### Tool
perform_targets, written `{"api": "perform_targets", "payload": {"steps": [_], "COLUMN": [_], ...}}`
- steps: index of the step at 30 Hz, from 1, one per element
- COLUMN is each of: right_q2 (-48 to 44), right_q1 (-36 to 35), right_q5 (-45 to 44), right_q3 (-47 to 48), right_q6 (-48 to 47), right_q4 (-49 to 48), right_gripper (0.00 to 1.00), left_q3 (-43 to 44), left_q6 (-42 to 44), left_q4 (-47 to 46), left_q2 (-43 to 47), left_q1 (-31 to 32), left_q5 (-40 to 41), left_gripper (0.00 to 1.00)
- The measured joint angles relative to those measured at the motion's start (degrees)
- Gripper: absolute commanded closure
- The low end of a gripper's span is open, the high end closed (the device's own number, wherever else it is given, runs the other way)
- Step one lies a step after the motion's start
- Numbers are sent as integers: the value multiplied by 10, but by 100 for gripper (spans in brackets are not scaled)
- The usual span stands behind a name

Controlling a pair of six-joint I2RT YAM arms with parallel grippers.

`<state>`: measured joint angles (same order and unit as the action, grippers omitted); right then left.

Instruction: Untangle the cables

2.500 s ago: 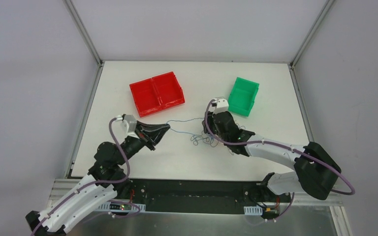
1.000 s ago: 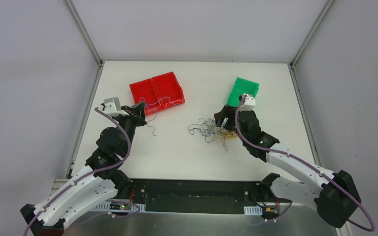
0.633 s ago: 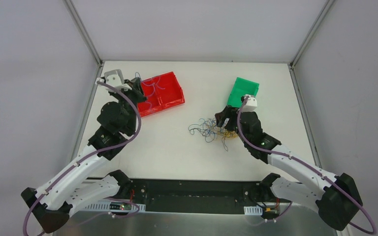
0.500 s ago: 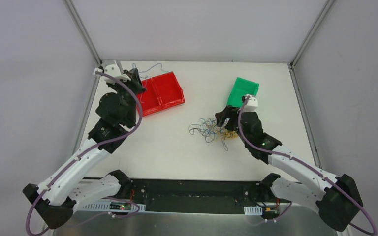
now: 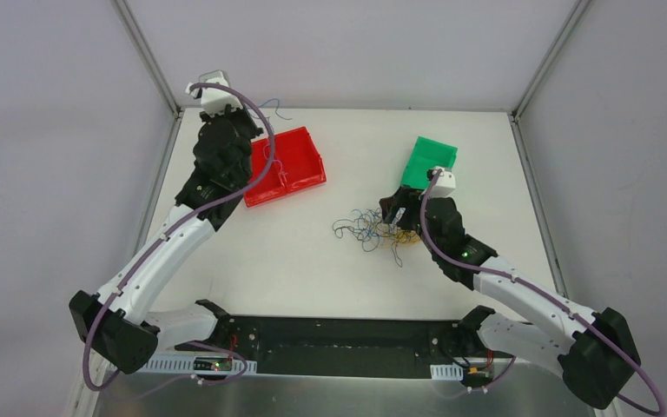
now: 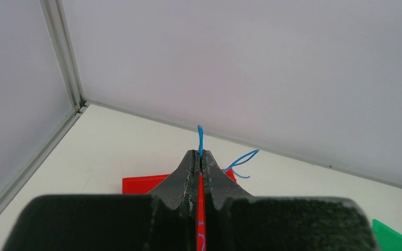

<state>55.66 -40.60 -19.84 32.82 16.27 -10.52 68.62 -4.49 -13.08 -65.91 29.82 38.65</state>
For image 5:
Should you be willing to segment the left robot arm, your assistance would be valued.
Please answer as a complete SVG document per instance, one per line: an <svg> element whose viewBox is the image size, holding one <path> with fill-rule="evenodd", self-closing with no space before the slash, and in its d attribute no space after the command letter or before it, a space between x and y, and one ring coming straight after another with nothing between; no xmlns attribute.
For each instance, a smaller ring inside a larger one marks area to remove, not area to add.
<svg viewBox="0 0 667 417"><path fill-rule="evenodd" d="M215 352L229 343L230 328L219 321L225 312L211 301L151 309L189 256L234 213L253 176L252 141L262 129L249 111L202 112L201 120L194 169L160 228L115 277L69 302L80 339L124 374L138 371L158 350L199 341Z"/></svg>

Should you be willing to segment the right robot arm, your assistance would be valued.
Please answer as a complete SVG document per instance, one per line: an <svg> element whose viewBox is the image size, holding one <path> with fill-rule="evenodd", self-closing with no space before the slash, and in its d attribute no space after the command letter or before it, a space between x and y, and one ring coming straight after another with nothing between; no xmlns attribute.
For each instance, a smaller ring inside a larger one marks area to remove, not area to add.
<svg viewBox="0 0 667 417"><path fill-rule="evenodd" d="M517 322L477 306L457 326L462 351L478 356L489 349L527 360L559 377L586 405L606 409L641 364L625 317L613 308L597 312L540 287L465 232L452 198L424 202L422 194L401 187L380 199L384 222L417 233L448 279L523 317Z"/></svg>

